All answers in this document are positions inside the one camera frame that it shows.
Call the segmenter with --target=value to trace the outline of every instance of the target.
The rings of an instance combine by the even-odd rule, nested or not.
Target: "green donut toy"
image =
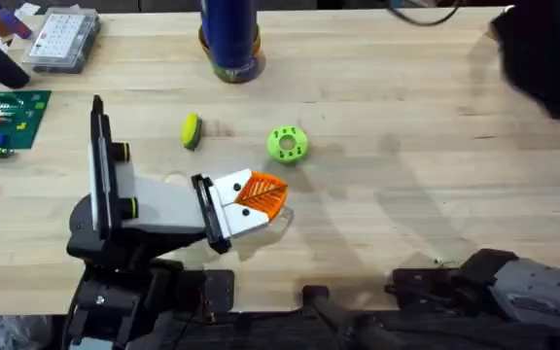
[[[302,159],[308,151],[308,137],[294,125],[278,126],[267,138],[269,155],[281,163],[293,163]]]

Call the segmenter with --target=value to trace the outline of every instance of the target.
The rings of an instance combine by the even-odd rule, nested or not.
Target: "green ring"
[[[291,150],[285,150],[280,146],[280,140],[283,138],[293,139],[295,145]],[[308,137],[299,127],[294,125],[278,126],[271,130],[267,138],[267,151],[269,155],[281,163],[293,163],[304,156],[308,152]]]

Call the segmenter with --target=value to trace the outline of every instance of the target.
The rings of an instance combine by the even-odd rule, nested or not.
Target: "blue cylinder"
[[[199,35],[218,77],[244,83],[263,70],[255,0],[201,0]]]

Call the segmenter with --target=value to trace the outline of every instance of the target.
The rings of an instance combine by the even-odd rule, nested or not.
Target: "wooden tabletop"
[[[0,161],[0,314],[69,304],[83,266],[65,252],[68,217],[88,192],[96,93],[141,176],[186,184],[249,167],[289,183],[283,217],[228,254],[200,242],[168,255],[233,269],[235,309],[295,308],[315,283],[346,305],[394,307],[383,294],[394,268],[485,247],[560,266],[560,122],[502,81],[483,36],[499,12],[435,28],[384,11],[261,13],[267,67],[239,86],[213,75],[197,14],[103,16],[83,74],[27,87],[53,91],[47,113],[33,149]],[[190,112],[206,123],[195,153],[180,143]],[[281,124],[308,134],[298,166],[266,153]]]

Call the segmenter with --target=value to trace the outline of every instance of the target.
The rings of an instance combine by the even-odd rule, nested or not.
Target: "circuit board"
[[[51,97],[50,91],[0,92],[0,133],[15,150],[29,150]]]

